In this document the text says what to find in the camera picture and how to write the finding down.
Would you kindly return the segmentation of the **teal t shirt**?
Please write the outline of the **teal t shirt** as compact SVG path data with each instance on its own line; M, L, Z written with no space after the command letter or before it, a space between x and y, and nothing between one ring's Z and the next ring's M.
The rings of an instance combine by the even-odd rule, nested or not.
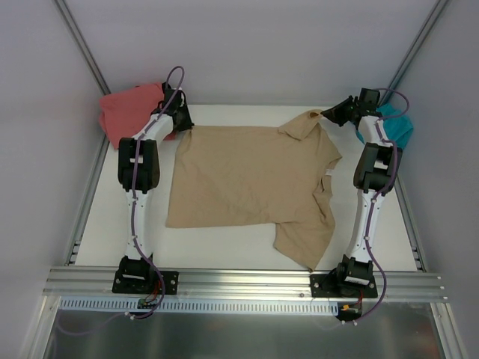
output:
M378 107L377 111L386 117L379 126L376 126L377 119L375 117L367 117L361 120L356 137L363 143L376 143L390 147L390 143L384 143L381 139L394 141L400 149L404 150L413 133L413 125L408 116L400 114L401 110L386 104Z

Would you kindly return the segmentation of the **beige t shirt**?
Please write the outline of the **beige t shirt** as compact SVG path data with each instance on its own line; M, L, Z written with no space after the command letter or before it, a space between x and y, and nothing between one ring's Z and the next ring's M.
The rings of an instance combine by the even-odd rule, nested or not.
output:
M341 154L318 110L278 127L195 126L180 141L170 228L274 224L274 248L313 270L335 231L330 171Z

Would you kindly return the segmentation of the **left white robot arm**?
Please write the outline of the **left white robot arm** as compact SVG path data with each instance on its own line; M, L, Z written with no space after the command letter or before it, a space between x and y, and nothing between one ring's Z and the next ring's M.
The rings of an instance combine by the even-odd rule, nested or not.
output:
M112 286L114 293L148 294L159 288L153 265L150 202L160 181L159 142L170 134L191 129L183 90L162 83L163 100L147 124L134 136L122 138L118 149L118 181L126 193L128 237Z

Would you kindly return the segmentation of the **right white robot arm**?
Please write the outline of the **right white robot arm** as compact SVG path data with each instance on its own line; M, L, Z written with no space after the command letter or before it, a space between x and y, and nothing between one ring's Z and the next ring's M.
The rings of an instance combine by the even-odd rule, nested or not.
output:
M379 89L362 88L358 96L349 96L323 112L339 126L352 123L364 141L353 175L358 196L353 234L342 260L317 285L340 297L375 292L373 270L385 274L373 255L373 244L382 204L397 178L402 150L386 134L386 117L377 110L379 100Z

